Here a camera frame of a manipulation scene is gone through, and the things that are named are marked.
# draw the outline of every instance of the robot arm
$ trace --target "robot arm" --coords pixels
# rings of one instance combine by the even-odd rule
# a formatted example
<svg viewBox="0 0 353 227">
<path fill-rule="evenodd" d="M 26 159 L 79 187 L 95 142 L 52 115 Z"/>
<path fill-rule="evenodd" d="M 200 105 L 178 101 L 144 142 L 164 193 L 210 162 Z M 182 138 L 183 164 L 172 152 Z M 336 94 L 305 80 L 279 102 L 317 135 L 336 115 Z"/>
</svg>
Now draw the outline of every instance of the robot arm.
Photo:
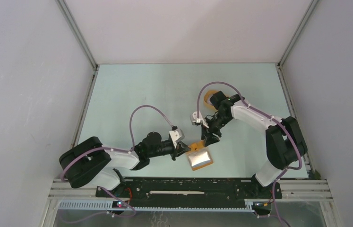
<svg viewBox="0 0 353 227">
<path fill-rule="evenodd" d="M 161 141 L 158 132 L 150 132 L 133 151 L 124 152 L 120 149 L 107 148 L 97 137 L 91 137 L 64 153 L 60 157 L 60 164 L 65 169 L 87 151 L 103 148 L 75 162 L 65 176 L 72 188 L 91 184 L 112 190 L 114 193 L 122 192 L 124 180 L 116 168 L 139 170 L 150 164 L 150 158 L 164 155 L 171 155 L 172 160 L 176 160 L 176 157 L 190 150 L 182 139 L 184 139 L 182 130 L 174 126 L 167 140 Z"/>
<path fill-rule="evenodd" d="M 212 118 L 203 118 L 201 113 L 194 112 L 191 116 L 192 123 L 201 125 L 201 139 L 204 146 L 219 142 L 221 128 L 232 119 L 245 121 L 253 128 L 263 133 L 266 137 L 268 161 L 257 172 L 252 181 L 261 185 L 269 186 L 292 162 L 297 161 L 297 155 L 289 140 L 284 139 L 285 133 L 276 122 L 254 111 L 251 104 L 244 105 L 238 95 L 226 97 L 219 91 L 213 94 L 209 100 L 217 112 Z M 289 116 L 285 119 L 273 116 L 280 122 L 292 136 L 299 153 L 303 156 L 307 152 L 307 145 L 297 123 L 297 120 Z"/>
</svg>

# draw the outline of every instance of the light blue table surface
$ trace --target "light blue table surface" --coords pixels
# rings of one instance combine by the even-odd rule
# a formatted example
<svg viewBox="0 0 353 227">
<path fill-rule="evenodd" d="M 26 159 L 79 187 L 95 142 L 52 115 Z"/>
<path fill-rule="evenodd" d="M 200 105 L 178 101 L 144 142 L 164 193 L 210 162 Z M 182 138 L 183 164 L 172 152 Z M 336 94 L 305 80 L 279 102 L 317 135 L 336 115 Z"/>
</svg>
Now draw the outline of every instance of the light blue table surface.
<svg viewBox="0 0 353 227">
<path fill-rule="evenodd" d="M 97 136 L 105 145 L 129 149 L 129 117 L 140 105 L 159 108 L 183 130 L 186 144 L 196 142 L 200 140 L 200 127 L 191 125 L 189 116 L 196 110 L 200 89 L 213 81 L 234 85 L 252 105 L 266 113 L 289 116 L 275 65 L 271 63 L 101 65 L 97 76 L 79 143 Z M 224 85 L 208 89 L 235 94 Z M 201 100 L 202 97 L 202 113 L 213 114 Z M 136 112 L 132 129 L 136 143 L 151 131 L 165 139 L 171 130 L 162 116 L 149 108 Z M 208 147 L 214 163 L 200 170 L 192 171 L 185 155 L 176 161 L 169 155 L 152 158 L 150 165 L 139 171 L 119 170 L 123 176 L 139 177 L 251 177 L 267 160 L 265 137 L 245 122 L 232 120 L 221 133 L 221 141 Z M 302 168 L 289 170 L 284 177 L 308 176 Z"/>
</svg>

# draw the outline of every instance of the white wall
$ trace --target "white wall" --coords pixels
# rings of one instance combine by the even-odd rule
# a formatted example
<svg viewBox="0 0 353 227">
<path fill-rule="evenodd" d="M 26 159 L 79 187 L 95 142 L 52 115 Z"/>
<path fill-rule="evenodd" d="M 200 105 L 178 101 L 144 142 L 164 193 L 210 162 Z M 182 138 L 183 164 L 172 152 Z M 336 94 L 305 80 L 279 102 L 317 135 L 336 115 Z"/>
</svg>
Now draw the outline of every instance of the white wall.
<svg viewBox="0 0 353 227">
<path fill-rule="evenodd" d="M 98 63 L 278 62 L 311 0 L 67 0 Z"/>
<path fill-rule="evenodd" d="M 37 226 L 92 69 L 54 0 L 0 1 L 0 226 Z"/>
<path fill-rule="evenodd" d="M 316 168 L 353 227 L 353 0 L 319 3 L 284 71 Z"/>
</svg>

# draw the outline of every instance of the metal frame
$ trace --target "metal frame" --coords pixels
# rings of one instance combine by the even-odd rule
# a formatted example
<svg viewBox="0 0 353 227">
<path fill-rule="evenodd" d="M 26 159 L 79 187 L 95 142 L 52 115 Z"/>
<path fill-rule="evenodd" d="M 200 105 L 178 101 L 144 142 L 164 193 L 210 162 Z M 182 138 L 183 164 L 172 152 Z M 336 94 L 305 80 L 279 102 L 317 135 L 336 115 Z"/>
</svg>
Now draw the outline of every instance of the metal frame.
<svg viewBox="0 0 353 227">
<path fill-rule="evenodd" d="M 69 24 L 70 29 L 75 35 L 75 38 L 81 45 L 85 55 L 89 59 L 93 69 L 95 70 L 88 94 L 86 96 L 86 101 L 84 104 L 84 108 L 82 110 L 80 121 L 77 126 L 77 130 L 74 135 L 73 144 L 76 144 L 80 132 L 83 126 L 84 119 L 86 117 L 87 108 L 90 102 L 90 98 L 93 92 L 93 88 L 95 85 L 95 81 L 97 78 L 98 73 L 98 65 L 95 62 L 92 53 L 90 52 L 87 43 L 85 42 L 65 0 L 56 0 L 58 3 L 59 8 L 61 9 L 66 21 Z M 309 5 L 303 19 L 301 20 L 296 32 L 294 33 L 289 45 L 287 46 L 281 60 L 279 63 L 276 63 L 276 69 L 278 72 L 278 76 L 281 82 L 281 86 L 284 92 L 284 96 L 286 98 L 286 102 L 289 108 L 289 112 L 292 116 L 297 117 L 295 113 L 294 104 L 292 98 L 289 93 L 288 85 L 284 78 L 283 74 L 283 65 L 286 62 L 292 48 L 294 47 L 297 39 L 300 37 L 304 27 L 306 26 L 308 19 L 314 12 L 319 0 L 312 0 L 311 4 Z M 311 173 L 312 159 L 311 156 L 305 156 L 305 167 Z M 341 227 L 342 224 L 339 219 L 339 215 L 337 213 L 335 204 L 333 202 L 332 194 L 329 190 L 329 186 L 327 181 L 325 180 L 280 180 L 279 181 L 282 190 L 282 199 L 278 201 L 283 202 L 290 202 L 290 201 L 318 201 L 320 203 L 322 213 L 324 216 L 324 220 L 327 227 Z M 54 226 L 55 217 L 57 214 L 58 209 L 65 209 L 70 208 L 72 202 L 76 202 L 78 205 L 77 207 L 72 207 L 72 209 L 87 209 L 88 203 L 90 204 L 108 204 L 109 201 L 112 201 L 112 198 L 97 198 L 95 197 L 96 187 L 83 187 L 80 189 L 72 189 L 68 183 L 63 183 L 60 179 L 55 179 L 52 183 L 51 191 L 48 196 L 44 213 L 42 215 L 42 219 L 40 222 L 40 227 L 52 227 Z M 247 209 L 209 209 L 208 211 L 226 211 L 226 212 L 233 212 L 233 211 L 251 211 L 251 204 L 255 201 L 263 201 L 263 200 L 245 200 L 246 205 L 248 206 Z M 138 208 L 138 210 L 145 210 L 145 211 L 155 211 L 159 208 Z M 199 211 L 198 209 L 182 209 L 184 211 Z"/>
</svg>

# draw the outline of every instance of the white table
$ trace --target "white table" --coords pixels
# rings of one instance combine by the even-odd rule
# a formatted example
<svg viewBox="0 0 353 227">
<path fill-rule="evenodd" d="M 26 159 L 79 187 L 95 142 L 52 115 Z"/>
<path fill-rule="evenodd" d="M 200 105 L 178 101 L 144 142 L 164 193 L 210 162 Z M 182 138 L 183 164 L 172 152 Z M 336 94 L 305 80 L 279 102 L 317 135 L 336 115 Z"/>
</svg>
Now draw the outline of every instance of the white table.
<svg viewBox="0 0 353 227">
<path fill-rule="evenodd" d="M 189 116 L 196 110 L 200 89 L 213 81 L 234 85 L 250 103 L 267 113 L 289 116 L 275 65 L 271 63 L 101 65 L 97 76 L 79 143 L 97 136 L 105 145 L 129 149 L 129 117 L 136 107 L 144 104 L 159 108 L 181 128 L 186 144 L 199 141 L 200 127 L 191 125 Z M 209 89 L 235 94 L 223 85 Z M 213 113 L 202 101 L 200 105 L 205 114 Z M 136 144 L 151 131 L 160 133 L 163 139 L 170 131 L 162 116 L 149 108 L 135 114 L 132 129 Z M 208 147 L 214 163 L 200 170 L 192 171 L 185 155 L 176 161 L 169 155 L 152 158 L 150 165 L 139 171 L 119 170 L 123 176 L 138 177 L 251 177 L 255 174 L 267 159 L 265 137 L 238 120 L 232 120 L 221 133 L 221 141 Z M 284 177 L 308 176 L 302 168 L 289 170 Z"/>
</svg>

